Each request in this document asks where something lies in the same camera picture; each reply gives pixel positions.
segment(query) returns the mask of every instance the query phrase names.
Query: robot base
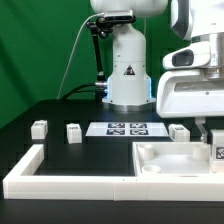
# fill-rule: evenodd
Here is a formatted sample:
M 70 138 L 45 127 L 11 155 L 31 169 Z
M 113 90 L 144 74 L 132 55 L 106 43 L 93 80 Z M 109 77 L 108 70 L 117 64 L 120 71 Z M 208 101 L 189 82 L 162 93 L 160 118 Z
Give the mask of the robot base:
M 103 100 L 103 107 L 105 109 L 111 109 L 115 111 L 121 111 L 121 112 L 138 112 L 138 111 L 144 111 L 152 109 L 152 103 L 155 103 L 156 99 L 152 98 L 148 101 L 148 103 L 141 104 L 141 105 L 117 105 L 113 104 L 112 102 L 107 102 L 106 100 Z

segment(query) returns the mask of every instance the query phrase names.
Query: black cable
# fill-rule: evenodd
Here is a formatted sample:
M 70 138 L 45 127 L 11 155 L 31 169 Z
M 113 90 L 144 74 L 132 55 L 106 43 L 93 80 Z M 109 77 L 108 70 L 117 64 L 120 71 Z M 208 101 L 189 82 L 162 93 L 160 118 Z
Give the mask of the black cable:
M 63 85 L 64 85 L 64 82 L 65 82 L 65 78 L 67 77 L 68 75 L 68 72 L 69 72 L 69 69 L 70 69 L 70 66 L 71 66 L 71 63 L 72 63 L 72 59 L 73 59 L 73 56 L 74 56 L 74 53 L 75 53 L 75 49 L 76 49 L 76 46 L 77 46 L 77 43 L 78 43 L 78 40 L 80 38 L 80 34 L 82 32 L 82 29 L 83 27 L 86 25 L 86 23 L 92 19 L 93 17 L 96 17 L 96 16 L 102 16 L 103 13 L 99 13 L 99 14 L 96 14 L 96 15 L 93 15 L 93 16 L 90 16 L 81 26 L 79 32 L 78 32 L 78 35 L 76 37 L 76 40 L 75 40 L 75 43 L 73 45 L 73 48 L 72 48 L 72 52 L 71 52 L 71 55 L 70 55 L 70 58 L 69 58 L 69 61 L 68 61 L 68 65 L 67 65 L 67 68 L 66 68 L 66 71 L 65 71 L 65 74 L 63 76 L 63 79 L 62 79 L 62 82 L 61 82 L 61 86 L 60 86 L 60 89 L 59 89 L 59 92 L 58 92 L 58 96 L 57 96 L 57 99 L 60 99 L 60 95 L 61 95 L 61 91 L 62 91 L 62 88 L 63 88 Z
M 97 71 L 103 72 L 98 36 L 96 34 L 95 35 L 92 34 L 92 38 L 93 38 L 93 44 L 94 44 L 94 49 L 95 49 Z
M 86 88 L 86 87 L 90 87 L 90 86 L 95 86 L 95 83 L 88 83 L 88 84 L 84 84 L 81 86 L 76 87 L 75 89 L 71 90 L 70 92 L 68 92 L 67 94 L 65 94 L 61 100 L 65 100 L 67 99 L 70 95 L 72 95 L 73 93 L 77 92 L 80 89 Z
M 75 91 L 72 94 L 75 93 L 95 93 L 95 90 L 80 90 L 80 91 Z

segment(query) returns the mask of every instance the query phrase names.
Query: white block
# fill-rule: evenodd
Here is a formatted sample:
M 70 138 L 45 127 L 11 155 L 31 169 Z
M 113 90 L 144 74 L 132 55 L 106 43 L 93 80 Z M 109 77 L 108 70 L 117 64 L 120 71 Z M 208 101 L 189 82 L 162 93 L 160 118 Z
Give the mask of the white block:
M 31 127 L 32 139 L 45 139 L 48 132 L 47 121 L 35 121 Z
M 82 130 L 79 124 L 67 124 L 68 143 L 82 143 Z
M 174 142 L 190 141 L 190 131 L 181 124 L 169 125 L 169 136 Z
M 212 153 L 210 158 L 211 171 L 224 173 L 224 130 L 211 130 Z

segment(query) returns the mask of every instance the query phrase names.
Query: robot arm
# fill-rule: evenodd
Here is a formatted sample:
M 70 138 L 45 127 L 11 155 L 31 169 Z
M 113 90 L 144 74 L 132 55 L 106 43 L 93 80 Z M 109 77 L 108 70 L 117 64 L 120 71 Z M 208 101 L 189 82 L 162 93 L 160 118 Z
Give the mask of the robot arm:
M 167 0 L 90 0 L 96 13 L 133 10 L 136 17 L 152 17 L 163 13 Z
M 222 33 L 223 0 L 172 0 L 171 28 L 182 39 Z

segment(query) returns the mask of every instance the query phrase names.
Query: warning label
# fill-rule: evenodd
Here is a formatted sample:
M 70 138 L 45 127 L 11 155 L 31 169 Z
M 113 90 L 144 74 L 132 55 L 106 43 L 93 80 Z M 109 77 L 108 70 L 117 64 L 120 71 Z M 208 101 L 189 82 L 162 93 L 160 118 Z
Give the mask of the warning label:
M 128 66 L 127 70 L 125 71 L 124 75 L 135 75 L 133 68 L 131 65 Z

